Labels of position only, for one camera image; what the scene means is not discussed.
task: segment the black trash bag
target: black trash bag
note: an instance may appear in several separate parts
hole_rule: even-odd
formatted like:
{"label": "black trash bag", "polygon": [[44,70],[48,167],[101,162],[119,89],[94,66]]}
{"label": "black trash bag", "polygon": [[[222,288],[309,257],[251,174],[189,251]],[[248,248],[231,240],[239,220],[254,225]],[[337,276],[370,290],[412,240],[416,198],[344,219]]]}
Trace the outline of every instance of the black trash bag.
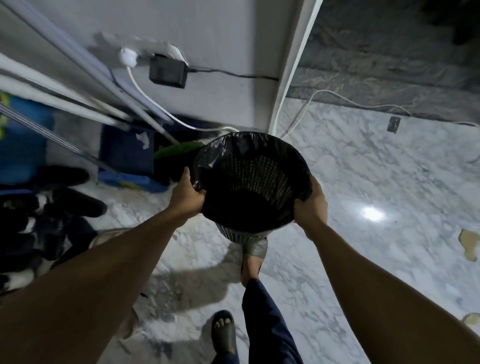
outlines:
{"label": "black trash bag", "polygon": [[192,183],[207,192],[203,215],[232,241],[228,230],[259,240],[290,223],[294,200],[312,193],[301,154],[279,138],[254,132],[230,133],[204,146],[193,163]]}

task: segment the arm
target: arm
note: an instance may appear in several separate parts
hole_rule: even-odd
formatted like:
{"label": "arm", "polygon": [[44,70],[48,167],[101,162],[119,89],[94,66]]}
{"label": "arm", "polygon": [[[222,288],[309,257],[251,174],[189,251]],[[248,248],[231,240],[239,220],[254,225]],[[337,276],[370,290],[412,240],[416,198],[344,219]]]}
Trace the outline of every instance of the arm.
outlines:
{"label": "arm", "polygon": [[480,363],[480,339],[463,323],[357,253],[327,226],[327,203],[312,177],[295,221],[317,247],[330,283],[372,363]]}
{"label": "arm", "polygon": [[164,211],[8,297],[0,306],[2,361],[96,363],[175,229],[201,211],[204,195],[185,168]]}

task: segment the finger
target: finger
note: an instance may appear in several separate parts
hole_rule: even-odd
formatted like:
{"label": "finger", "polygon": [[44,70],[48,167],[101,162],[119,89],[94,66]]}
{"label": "finger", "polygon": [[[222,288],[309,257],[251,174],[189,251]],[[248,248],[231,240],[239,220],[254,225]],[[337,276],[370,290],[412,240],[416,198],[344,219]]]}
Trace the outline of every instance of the finger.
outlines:
{"label": "finger", "polygon": [[324,194],[321,185],[318,183],[317,179],[312,174],[310,175],[310,181],[312,182],[312,193]]}
{"label": "finger", "polygon": [[188,181],[188,183],[190,183],[190,170],[188,169],[188,167],[185,167],[183,169],[183,173],[181,175],[181,181]]}

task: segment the dark blue pants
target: dark blue pants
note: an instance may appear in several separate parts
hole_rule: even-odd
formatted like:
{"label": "dark blue pants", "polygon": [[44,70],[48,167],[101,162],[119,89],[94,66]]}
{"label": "dark blue pants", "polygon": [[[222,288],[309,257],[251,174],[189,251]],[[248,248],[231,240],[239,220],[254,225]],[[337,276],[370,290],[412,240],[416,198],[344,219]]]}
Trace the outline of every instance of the dark blue pants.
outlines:
{"label": "dark blue pants", "polygon": [[[280,310],[258,279],[248,282],[242,308],[250,339],[249,364],[303,364]],[[217,355],[212,364],[239,364],[239,359],[234,354]]]}

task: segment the power adapter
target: power adapter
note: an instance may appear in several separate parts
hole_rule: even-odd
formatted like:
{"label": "power adapter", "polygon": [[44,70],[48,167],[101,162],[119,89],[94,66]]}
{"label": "power adapter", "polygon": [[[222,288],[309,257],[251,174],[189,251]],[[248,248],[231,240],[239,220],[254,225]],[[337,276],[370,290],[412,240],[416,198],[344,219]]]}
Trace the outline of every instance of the power adapter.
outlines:
{"label": "power adapter", "polygon": [[150,58],[149,78],[154,84],[185,88],[187,75],[188,66],[184,61],[157,54]]}

